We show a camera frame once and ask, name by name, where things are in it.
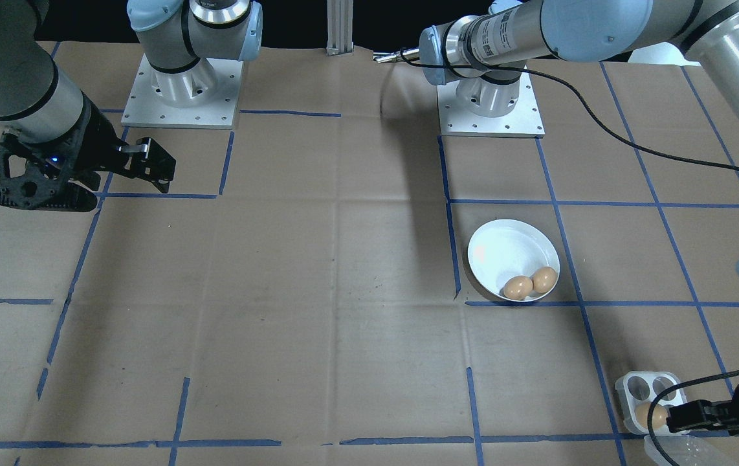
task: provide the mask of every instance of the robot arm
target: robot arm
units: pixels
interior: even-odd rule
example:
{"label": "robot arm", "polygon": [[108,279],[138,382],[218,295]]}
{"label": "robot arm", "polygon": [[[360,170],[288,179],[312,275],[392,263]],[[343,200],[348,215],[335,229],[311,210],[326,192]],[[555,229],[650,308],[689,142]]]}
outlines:
{"label": "robot arm", "polygon": [[[424,69],[432,85],[480,76],[511,85],[515,76],[496,70],[499,65],[522,68],[528,59],[549,54],[600,61],[664,41],[701,63],[739,118],[739,0],[530,0],[429,27],[419,40],[419,57],[438,65]],[[737,434],[739,386],[731,401],[693,401],[671,408],[669,416],[672,431]]]}
{"label": "robot arm", "polygon": [[[33,30],[46,13],[47,1],[0,0],[0,205],[87,212],[97,204],[89,189],[98,189],[99,171],[139,177],[168,192],[174,159],[150,138],[136,146],[121,141],[36,44]],[[24,174],[11,174],[12,156],[26,160]]]}

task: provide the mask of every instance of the white egg carton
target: white egg carton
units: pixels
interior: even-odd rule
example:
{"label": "white egg carton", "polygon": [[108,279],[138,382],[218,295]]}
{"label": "white egg carton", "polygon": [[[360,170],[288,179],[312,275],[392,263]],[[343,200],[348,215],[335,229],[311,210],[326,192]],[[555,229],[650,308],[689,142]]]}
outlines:
{"label": "white egg carton", "polygon": [[[635,417],[635,409],[638,405],[651,403],[654,398],[657,398],[660,392],[677,383],[680,383],[680,379],[678,379],[677,375],[671,374],[671,372],[633,371],[617,379],[614,388],[620,397],[620,406],[624,419],[623,424],[626,425],[629,432],[639,434],[640,436],[647,436],[648,427],[639,424]],[[682,388],[668,394],[660,401],[660,404],[667,409],[670,406],[682,405],[684,403],[686,403],[686,392]],[[654,430],[657,436],[682,436],[682,434],[687,432],[688,430],[684,430],[683,432],[673,434],[668,431],[666,425]]]}

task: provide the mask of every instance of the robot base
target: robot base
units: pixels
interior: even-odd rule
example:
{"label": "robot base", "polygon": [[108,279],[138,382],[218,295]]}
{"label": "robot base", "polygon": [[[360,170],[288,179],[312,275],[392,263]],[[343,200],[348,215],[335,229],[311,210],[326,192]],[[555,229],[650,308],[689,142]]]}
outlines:
{"label": "robot base", "polygon": [[148,59],[142,56],[131,95],[125,104],[122,124],[139,128],[233,129],[243,62],[211,58],[209,62],[214,66],[218,82],[212,100],[195,107],[177,108],[167,105],[156,95],[151,85],[153,69]]}
{"label": "robot base", "polygon": [[465,109],[456,98],[459,82],[438,88],[438,116],[444,136],[483,136],[490,138],[536,138],[544,136],[542,116],[536,104],[536,95],[530,76],[520,78],[520,97],[508,115],[496,118],[479,116]]}

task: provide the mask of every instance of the brown egg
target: brown egg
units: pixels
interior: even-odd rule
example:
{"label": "brown egg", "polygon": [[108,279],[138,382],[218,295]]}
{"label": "brown egg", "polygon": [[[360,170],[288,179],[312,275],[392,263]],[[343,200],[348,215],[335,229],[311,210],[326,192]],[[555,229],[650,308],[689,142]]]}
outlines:
{"label": "brown egg", "polygon": [[533,291],[533,281],[529,277],[518,275],[505,283],[502,294],[508,299],[520,300],[526,298],[531,291]]}
{"label": "brown egg", "polygon": [[546,294],[557,283],[557,272],[550,267],[543,267],[533,274],[533,291]]}
{"label": "brown egg", "polygon": [[[648,407],[650,405],[651,403],[643,403],[641,405],[637,405],[637,407],[634,409],[634,417],[636,418],[637,422],[644,428],[648,428]],[[657,430],[658,428],[663,427],[663,425],[666,425],[666,418],[668,418],[668,410],[665,408],[665,406],[656,405],[654,407],[654,415],[651,416],[654,430]]]}

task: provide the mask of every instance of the table surface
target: table surface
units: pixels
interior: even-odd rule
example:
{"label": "table surface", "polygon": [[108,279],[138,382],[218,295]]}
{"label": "table surface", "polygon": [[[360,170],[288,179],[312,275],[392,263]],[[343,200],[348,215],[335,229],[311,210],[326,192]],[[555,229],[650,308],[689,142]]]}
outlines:
{"label": "table surface", "polygon": [[[646,465],[616,379],[739,368],[739,176],[631,150],[557,83],[533,77],[542,139],[440,137],[420,70],[264,49],[235,130],[123,129],[139,45],[43,46],[177,176],[0,207],[0,464]],[[739,164],[697,67],[529,67],[639,144]],[[532,306],[470,273],[497,218],[557,248]]]}

